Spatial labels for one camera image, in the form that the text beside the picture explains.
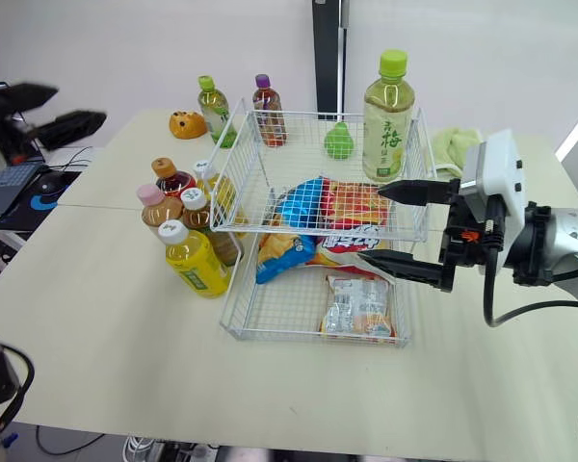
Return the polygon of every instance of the toy fruit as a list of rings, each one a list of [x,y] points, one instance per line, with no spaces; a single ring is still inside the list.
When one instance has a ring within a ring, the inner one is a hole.
[[[170,130],[176,138],[190,140],[208,131],[203,116],[194,112],[176,111],[170,117]]]
[[[334,125],[324,139],[324,146],[332,159],[347,159],[351,156],[354,152],[354,141],[345,122]]]

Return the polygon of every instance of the orange toy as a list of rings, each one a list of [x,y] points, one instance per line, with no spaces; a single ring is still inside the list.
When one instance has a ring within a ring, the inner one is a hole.
[[[194,112],[176,111],[170,117],[170,130],[176,138],[190,140],[205,134],[208,129],[203,117]]]

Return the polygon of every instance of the pink bottle cap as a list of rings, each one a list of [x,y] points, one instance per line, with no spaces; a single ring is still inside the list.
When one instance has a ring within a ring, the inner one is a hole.
[[[137,188],[137,197],[147,207],[163,202],[165,195],[156,185],[141,185]]]

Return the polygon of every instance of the green towel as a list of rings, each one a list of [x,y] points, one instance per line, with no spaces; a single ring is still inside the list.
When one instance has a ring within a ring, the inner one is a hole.
[[[437,170],[446,169],[454,176],[461,177],[466,151],[482,142],[477,130],[446,128],[433,137],[434,164]]]

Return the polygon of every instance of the white bottle cap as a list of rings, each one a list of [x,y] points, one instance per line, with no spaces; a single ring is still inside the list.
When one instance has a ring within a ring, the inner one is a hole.
[[[197,180],[211,180],[219,173],[207,160],[196,161],[193,165]]]
[[[208,202],[205,194],[199,188],[188,188],[180,195],[186,210],[199,210]]]
[[[189,237],[189,230],[179,219],[168,219],[158,227],[158,237],[165,245],[182,244]]]

